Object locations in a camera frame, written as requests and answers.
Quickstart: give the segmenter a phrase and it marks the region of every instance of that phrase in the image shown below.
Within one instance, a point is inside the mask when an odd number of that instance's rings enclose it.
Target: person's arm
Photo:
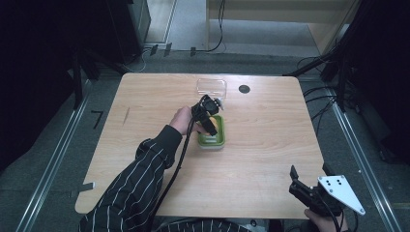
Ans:
[[[96,207],[79,224],[79,231],[146,231],[162,186],[163,171],[172,166],[187,133],[190,108],[177,111],[154,139],[143,141],[136,159],[112,182]],[[194,130],[203,131],[197,124]]]

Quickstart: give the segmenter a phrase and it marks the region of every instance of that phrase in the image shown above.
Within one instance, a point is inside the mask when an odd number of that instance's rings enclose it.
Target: floor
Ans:
[[[262,23],[229,21],[223,22],[223,44],[214,52],[197,53],[190,57],[191,47],[204,49],[204,34],[199,28],[204,26],[204,1],[202,0],[148,0],[149,4],[162,4],[165,12],[154,11],[154,18],[162,18],[157,33],[150,31],[147,46],[172,43],[171,52],[165,56],[163,50],[156,55],[144,54],[142,59],[127,65],[134,71],[147,73],[241,73],[280,75],[289,73],[302,66],[318,55],[317,48],[308,27],[301,23]],[[220,37],[218,22],[213,22],[211,46]],[[303,91],[313,87],[323,86],[318,78],[320,70],[309,71],[300,77]],[[32,216],[35,218],[31,231],[75,231],[79,219],[82,217],[74,211],[75,192],[82,184],[87,167],[97,146],[103,130],[116,89],[121,80],[118,73],[101,67],[102,76],[93,82],[89,101],[84,106],[84,112],[78,122],[77,130],[67,148],[66,155],[55,173],[52,185],[45,199],[41,199],[43,206]],[[309,95],[308,99],[329,95],[326,90],[317,91]],[[327,104],[326,99],[307,103],[311,116]],[[13,163],[0,176],[0,231],[30,231],[19,226],[25,217],[25,210],[33,200],[33,192],[38,187],[44,170],[47,168],[59,138],[73,114],[73,97],[62,105],[58,114],[46,127],[41,137],[29,153]],[[97,127],[96,114],[92,111],[103,111],[102,120]],[[360,141],[359,146],[351,144],[351,140],[340,125],[340,118],[347,117],[349,127],[354,129],[355,138]],[[318,121],[312,122],[317,129]],[[366,209],[366,215],[359,217],[358,231],[410,231],[410,196],[408,179],[410,168],[407,164],[390,164],[382,161],[378,156],[378,149],[369,134],[366,124],[353,109],[348,109],[341,116],[337,107],[329,109],[322,118],[320,131],[317,136],[322,155],[337,173],[345,175],[354,191]],[[364,153],[370,169],[363,168],[363,160],[354,154]],[[375,183],[369,183],[367,175],[376,177]],[[383,218],[384,210],[392,210],[394,217]],[[348,221],[354,227],[354,217],[348,212]],[[291,229],[300,221],[286,220],[285,228]]]

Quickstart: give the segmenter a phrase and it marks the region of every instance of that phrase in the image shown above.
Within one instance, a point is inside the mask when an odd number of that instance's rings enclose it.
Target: green bowl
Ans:
[[[198,136],[198,144],[202,149],[221,149],[225,143],[223,118],[220,115],[213,115],[218,123],[218,131],[214,136],[200,133]]]

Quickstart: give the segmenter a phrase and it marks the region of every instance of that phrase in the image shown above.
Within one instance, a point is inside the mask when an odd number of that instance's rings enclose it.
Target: transparent lid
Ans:
[[[222,79],[200,78],[196,82],[196,91],[199,96],[209,95],[211,98],[226,98],[226,81]]]

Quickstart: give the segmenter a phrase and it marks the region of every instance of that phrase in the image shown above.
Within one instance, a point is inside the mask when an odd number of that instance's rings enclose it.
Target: gray floor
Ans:
[[[206,1],[178,0],[167,43],[176,50],[206,49]],[[274,56],[317,56],[305,23],[224,20],[223,45],[216,52]],[[217,20],[210,21],[209,48],[220,40]]]
[[[178,0],[178,6],[181,7],[182,2],[183,0]],[[176,48],[178,45],[200,47],[202,38],[197,34],[175,33],[174,30],[176,30],[175,28],[178,26],[178,20],[176,15],[170,31],[169,39],[170,42],[173,42],[172,48]],[[293,32],[288,32],[288,34],[283,33],[284,32],[279,33],[280,36],[278,36],[277,44],[287,44],[289,39],[286,39],[283,35],[291,35]],[[307,40],[303,39],[309,38],[307,32],[298,38],[301,40],[294,42],[295,44],[309,44],[311,42],[311,38]],[[265,36],[261,36],[253,39],[242,38],[241,40],[248,40],[251,44],[258,44],[258,41],[263,42],[266,38]],[[235,47],[239,46],[230,46],[229,42],[225,44],[226,50],[223,54],[197,53],[195,56],[190,57],[188,52],[172,51],[168,56],[164,57],[163,51],[161,50],[153,56],[146,53],[144,55],[146,64],[144,64],[142,59],[139,59],[128,65],[128,67],[136,71],[142,70],[145,73],[242,73],[280,75],[296,70],[298,62],[304,57],[317,55],[317,51],[301,51],[299,47],[292,45],[288,46],[284,51],[280,51],[279,49],[278,53],[275,53],[276,50],[273,49],[274,52],[269,52],[269,54],[258,54],[255,52],[256,49],[240,51],[235,50]],[[318,79],[318,75],[320,74],[319,70],[312,70],[300,77],[301,87],[304,91],[312,87],[323,86],[323,83]],[[105,122],[119,82],[121,81],[121,76],[116,72],[103,67],[101,71],[102,76],[99,81],[93,83],[92,92],[84,114],[79,121],[79,125],[61,163],[60,169],[35,220],[32,231],[76,230],[81,215],[74,210],[76,198],[71,197],[71,192],[72,190],[77,190],[82,184],[102,132],[103,123]],[[309,95],[307,99],[324,96],[325,94],[324,91],[317,91]],[[326,103],[326,99],[308,103],[307,108],[310,115],[314,115],[323,108]],[[91,113],[91,110],[104,112],[102,120],[95,129],[93,129],[93,127],[96,124],[97,115]],[[30,197],[41,179],[44,169],[72,113],[73,96],[61,106],[59,112],[44,129],[33,148],[1,174],[0,231],[14,231],[17,228],[27,208]],[[374,140],[372,140],[363,119],[360,115],[356,114],[354,110],[349,109],[346,114],[366,151],[366,157],[371,163],[381,188],[385,191],[392,205],[395,207],[395,214],[401,224],[402,231],[410,231],[410,222],[407,219],[410,197],[406,194],[408,190],[406,184],[410,177],[409,166],[401,163],[388,164],[379,159],[377,146]],[[364,181],[361,170],[353,158],[352,151],[337,121],[336,114],[332,110],[326,112],[322,118],[318,142],[324,160],[331,165],[336,173],[343,174],[347,177],[350,185],[354,191],[356,191],[366,209],[366,215],[359,217],[358,231],[386,231],[385,224],[379,215],[373,196]],[[347,210],[346,214],[350,227],[354,227],[354,219],[351,211]],[[287,228],[298,223],[300,223],[298,220],[286,220],[284,222]]]

